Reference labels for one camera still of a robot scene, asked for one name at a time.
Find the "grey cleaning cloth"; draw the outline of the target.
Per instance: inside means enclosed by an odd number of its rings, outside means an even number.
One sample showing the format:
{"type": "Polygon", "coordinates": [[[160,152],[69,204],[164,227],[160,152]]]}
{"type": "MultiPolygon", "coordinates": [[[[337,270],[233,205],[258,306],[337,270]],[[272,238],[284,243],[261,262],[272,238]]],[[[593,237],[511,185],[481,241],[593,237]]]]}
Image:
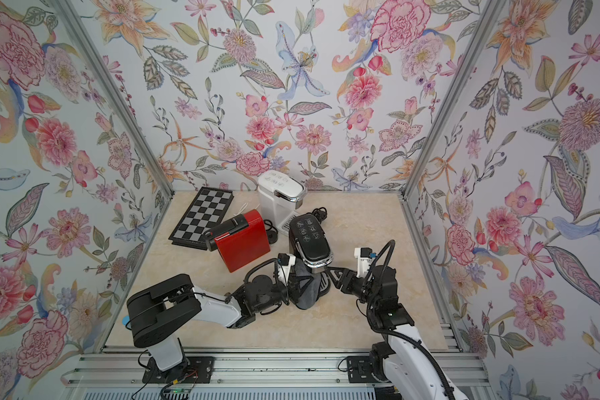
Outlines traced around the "grey cleaning cloth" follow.
{"type": "Polygon", "coordinates": [[[330,283],[323,268],[310,268],[297,259],[291,268],[288,291],[291,302],[301,310],[308,310],[326,293],[330,283]]]}

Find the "black coffee machine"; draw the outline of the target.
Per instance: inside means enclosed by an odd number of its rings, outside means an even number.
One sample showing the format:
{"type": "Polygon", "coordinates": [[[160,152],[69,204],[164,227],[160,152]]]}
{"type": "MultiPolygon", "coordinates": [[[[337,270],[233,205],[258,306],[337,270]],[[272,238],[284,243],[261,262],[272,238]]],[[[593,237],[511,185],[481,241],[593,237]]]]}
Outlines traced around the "black coffee machine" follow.
{"type": "Polygon", "coordinates": [[[296,260],[303,260],[310,268],[323,268],[325,273],[333,261],[333,250],[321,225],[327,216],[326,208],[315,208],[293,218],[288,232],[290,251],[296,260]]]}

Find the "red coffee machine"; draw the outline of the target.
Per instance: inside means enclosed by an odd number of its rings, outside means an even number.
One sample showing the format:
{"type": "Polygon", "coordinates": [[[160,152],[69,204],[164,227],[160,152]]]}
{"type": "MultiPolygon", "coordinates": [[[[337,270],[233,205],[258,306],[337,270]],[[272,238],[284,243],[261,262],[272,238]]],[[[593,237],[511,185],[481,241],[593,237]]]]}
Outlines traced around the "red coffee machine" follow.
{"type": "Polygon", "coordinates": [[[210,228],[203,237],[210,251],[218,251],[230,273],[271,250],[263,217],[255,209],[210,228]]]}

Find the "white coffee machine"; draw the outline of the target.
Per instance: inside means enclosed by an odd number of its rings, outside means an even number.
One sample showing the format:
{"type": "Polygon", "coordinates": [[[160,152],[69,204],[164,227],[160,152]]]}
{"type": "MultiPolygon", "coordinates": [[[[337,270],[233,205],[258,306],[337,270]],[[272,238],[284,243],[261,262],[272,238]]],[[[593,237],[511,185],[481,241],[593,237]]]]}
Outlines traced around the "white coffee machine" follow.
{"type": "Polygon", "coordinates": [[[260,213],[280,233],[288,234],[290,221],[298,216],[308,190],[294,178],[275,170],[258,177],[260,213]]]}

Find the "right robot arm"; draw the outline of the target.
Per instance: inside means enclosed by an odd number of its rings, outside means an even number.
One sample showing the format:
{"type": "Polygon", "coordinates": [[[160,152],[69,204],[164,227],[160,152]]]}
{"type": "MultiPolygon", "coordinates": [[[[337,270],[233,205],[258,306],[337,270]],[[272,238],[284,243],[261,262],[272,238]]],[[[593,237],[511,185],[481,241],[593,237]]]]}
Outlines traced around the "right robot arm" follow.
{"type": "Polygon", "coordinates": [[[360,278],[346,268],[329,268],[334,286],[366,307],[371,330],[383,337],[369,353],[373,375],[403,399],[466,399],[428,350],[412,316],[398,297],[396,270],[371,267],[360,278]]]}

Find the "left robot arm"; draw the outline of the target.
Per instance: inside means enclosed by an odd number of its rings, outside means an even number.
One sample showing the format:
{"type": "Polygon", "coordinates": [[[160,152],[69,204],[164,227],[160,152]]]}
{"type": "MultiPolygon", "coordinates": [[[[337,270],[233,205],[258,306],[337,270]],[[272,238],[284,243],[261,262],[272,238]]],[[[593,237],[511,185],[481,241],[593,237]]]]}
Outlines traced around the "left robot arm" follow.
{"type": "Polygon", "coordinates": [[[195,286],[187,274],[179,274],[135,293],[127,301],[133,344],[148,350],[153,370],[183,371],[188,362],[176,335],[191,320],[240,329],[259,314],[286,303],[287,285],[280,278],[259,275],[246,281],[226,298],[195,286]]]}

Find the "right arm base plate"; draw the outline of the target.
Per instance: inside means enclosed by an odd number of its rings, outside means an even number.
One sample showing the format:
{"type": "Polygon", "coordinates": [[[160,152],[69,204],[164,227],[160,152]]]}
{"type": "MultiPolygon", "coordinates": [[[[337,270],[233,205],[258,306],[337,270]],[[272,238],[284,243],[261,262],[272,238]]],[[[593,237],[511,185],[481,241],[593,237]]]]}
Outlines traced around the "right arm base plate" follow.
{"type": "Polygon", "coordinates": [[[400,383],[408,382],[413,373],[396,354],[386,358],[349,356],[345,371],[350,383],[400,383]]]}

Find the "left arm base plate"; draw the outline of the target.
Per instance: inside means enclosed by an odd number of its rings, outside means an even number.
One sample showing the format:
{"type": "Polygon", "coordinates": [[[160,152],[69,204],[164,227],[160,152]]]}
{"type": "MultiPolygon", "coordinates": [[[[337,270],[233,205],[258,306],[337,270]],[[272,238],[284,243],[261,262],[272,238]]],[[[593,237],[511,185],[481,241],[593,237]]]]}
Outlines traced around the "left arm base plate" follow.
{"type": "Polygon", "coordinates": [[[210,383],[214,362],[214,357],[185,357],[179,365],[167,371],[161,371],[155,359],[150,358],[142,383],[171,383],[172,385],[210,383]]]}

